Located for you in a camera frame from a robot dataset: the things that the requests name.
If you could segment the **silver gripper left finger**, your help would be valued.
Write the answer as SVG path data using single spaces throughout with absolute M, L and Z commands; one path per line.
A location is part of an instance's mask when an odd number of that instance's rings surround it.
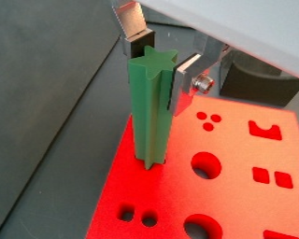
M 112 9 L 121 32 L 122 52 L 128 58 L 144 55 L 144 47 L 154 46 L 154 32 L 146 27 L 140 3 L 113 1 Z

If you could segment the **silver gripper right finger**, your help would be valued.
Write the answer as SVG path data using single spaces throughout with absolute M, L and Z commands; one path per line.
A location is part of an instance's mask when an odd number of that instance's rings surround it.
M 232 47 L 196 32 L 193 42 L 195 53 L 174 67 L 168 110 L 173 116 L 192 103 L 196 92 L 208 93 L 215 85 L 208 76 L 211 67 L 229 53 Z

